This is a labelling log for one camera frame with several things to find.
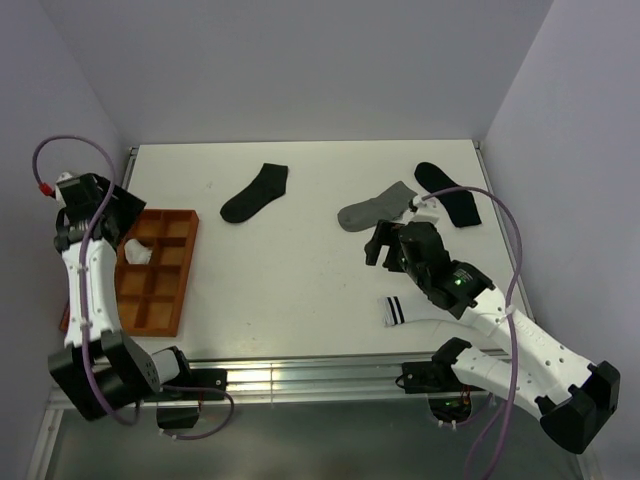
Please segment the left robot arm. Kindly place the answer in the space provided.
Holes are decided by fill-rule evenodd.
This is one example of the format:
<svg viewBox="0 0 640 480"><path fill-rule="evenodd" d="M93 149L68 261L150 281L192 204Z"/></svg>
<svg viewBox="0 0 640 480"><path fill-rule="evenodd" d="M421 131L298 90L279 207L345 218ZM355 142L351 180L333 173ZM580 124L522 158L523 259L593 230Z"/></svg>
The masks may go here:
<svg viewBox="0 0 640 480"><path fill-rule="evenodd" d="M183 399L195 386L175 346L149 354L122 328L116 300L117 250L145 203L94 174L63 173L54 197L54 247L66 268L69 320L64 347L48 358L49 373L79 413L94 421L119 416L161 390Z"/></svg>

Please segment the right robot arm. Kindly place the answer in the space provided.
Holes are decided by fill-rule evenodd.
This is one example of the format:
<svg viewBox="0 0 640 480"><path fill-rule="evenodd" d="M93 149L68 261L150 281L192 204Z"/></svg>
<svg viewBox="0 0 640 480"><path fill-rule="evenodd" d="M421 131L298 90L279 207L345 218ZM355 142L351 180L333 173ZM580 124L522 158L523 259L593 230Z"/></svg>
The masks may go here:
<svg viewBox="0 0 640 480"><path fill-rule="evenodd" d="M364 247L367 265L377 263L383 247L385 269L408 275L447 321L482 334L517 362L511 366L453 337L430 360L403 365L405 392L468 385L512 398L558 446L583 453L617 410L619 371L574 353L509 305L488 276L450 257L433 224L380 221Z"/></svg>

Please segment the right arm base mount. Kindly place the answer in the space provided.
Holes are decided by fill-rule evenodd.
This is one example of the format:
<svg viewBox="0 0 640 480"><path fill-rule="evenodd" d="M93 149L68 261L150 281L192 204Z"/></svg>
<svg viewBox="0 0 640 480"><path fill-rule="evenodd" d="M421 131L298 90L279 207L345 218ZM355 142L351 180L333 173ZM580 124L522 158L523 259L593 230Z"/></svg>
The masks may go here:
<svg viewBox="0 0 640 480"><path fill-rule="evenodd" d="M433 361L405 362L395 385L405 394L426 394L429 409L437 423L450 426L465 423L487 409L491 396L472 398L480 391L461 383L447 365Z"/></svg>

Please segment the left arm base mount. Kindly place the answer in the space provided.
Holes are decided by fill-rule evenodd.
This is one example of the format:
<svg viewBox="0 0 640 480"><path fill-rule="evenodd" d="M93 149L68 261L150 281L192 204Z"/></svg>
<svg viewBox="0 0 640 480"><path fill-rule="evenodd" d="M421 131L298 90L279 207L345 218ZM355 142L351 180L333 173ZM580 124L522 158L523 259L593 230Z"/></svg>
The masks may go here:
<svg viewBox="0 0 640 480"><path fill-rule="evenodd" d="M224 422L230 410L222 394L227 389L225 369L192 370L186 386L194 391L161 390L149 398L157 406L156 424L160 429L198 435Z"/></svg>

